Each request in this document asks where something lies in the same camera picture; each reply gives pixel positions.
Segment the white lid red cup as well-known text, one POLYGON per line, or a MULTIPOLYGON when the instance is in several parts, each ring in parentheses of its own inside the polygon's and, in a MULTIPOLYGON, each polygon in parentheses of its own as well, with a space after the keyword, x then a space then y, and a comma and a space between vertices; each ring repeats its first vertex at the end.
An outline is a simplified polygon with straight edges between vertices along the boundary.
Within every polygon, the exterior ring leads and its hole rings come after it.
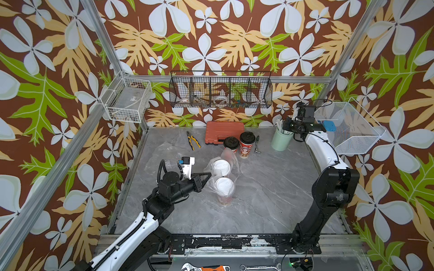
POLYGON ((223 205, 230 204, 235 192, 234 182, 227 177, 221 177, 216 180, 215 187, 217 190, 218 201, 223 205))
POLYGON ((228 161, 218 159, 213 162, 212 168, 217 176, 227 177, 231 173, 232 166, 228 161))

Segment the white lid red cup front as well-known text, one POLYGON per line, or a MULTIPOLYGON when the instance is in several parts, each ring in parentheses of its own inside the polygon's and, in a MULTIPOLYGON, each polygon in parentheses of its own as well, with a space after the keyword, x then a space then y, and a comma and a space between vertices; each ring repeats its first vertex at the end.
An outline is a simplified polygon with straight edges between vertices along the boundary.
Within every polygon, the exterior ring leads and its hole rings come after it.
POLYGON ((227 177, 231 173, 232 166, 228 161, 218 159, 213 162, 212 168, 217 176, 227 177))

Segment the clear plastic carrier bag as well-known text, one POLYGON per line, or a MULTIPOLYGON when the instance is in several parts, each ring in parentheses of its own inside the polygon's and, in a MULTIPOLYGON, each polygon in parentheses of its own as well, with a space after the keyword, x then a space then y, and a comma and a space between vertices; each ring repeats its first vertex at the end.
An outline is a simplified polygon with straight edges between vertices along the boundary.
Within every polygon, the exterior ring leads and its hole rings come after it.
POLYGON ((240 177, 240 167, 239 167, 239 163, 238 163, 236 154, 228 148, 225 148, 219 157, 211 159, 209 161, 207 167, 205 168, 206 172, 210 172, 212 174, 211 178, 209 179, 209 181, 206 184, 207 188, 209 188, 213 193, 215 193, 217 195, 215 182, 218 178, 221 178, 222 176, 217 176, 214 173, 213 168, 212 168, 212 164, 213 164, 213 162, 215 162, 218 159, 224 159, 231 164, 231 166, 232 166, 231 173, 227 176, 227 178, 231 179, 234 182, 235 191, 236 191, 236 182, 237 182, 238 178, 240 177))

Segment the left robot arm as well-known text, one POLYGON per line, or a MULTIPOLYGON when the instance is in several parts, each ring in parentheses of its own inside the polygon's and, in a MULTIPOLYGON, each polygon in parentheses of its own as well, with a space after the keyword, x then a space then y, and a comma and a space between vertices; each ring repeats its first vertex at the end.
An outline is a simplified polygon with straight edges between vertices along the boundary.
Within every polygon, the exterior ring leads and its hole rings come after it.
POLYGON ((176 172, 157 175, 158 186, 142 201, 142 212, 107 249, 89 263, 85 260, 73 267, 75 271, 120 271, 133 264, 146 238, 155 232, 175 209, 175 204, 190 193, 199 193, 211 178, 211 173, 193 173, 180 179, 176 172))

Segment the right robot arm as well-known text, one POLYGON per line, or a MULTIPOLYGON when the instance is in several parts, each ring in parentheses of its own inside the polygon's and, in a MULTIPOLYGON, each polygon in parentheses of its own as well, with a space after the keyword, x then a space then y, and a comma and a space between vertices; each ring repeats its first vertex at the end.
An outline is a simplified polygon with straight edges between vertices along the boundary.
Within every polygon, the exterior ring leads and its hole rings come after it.
POLYGON ((300 135, 320 171, 311 190, 313 203, 292 232, 291 247, 298 254, 309 252, 318 244, 330 217, 352 201, 360 177, 357 170, 350 169, 339 157, 326 128, 315 121, 315 110, 313 105, 298 102, 295 115, 283 123, 284 131, 300 135))

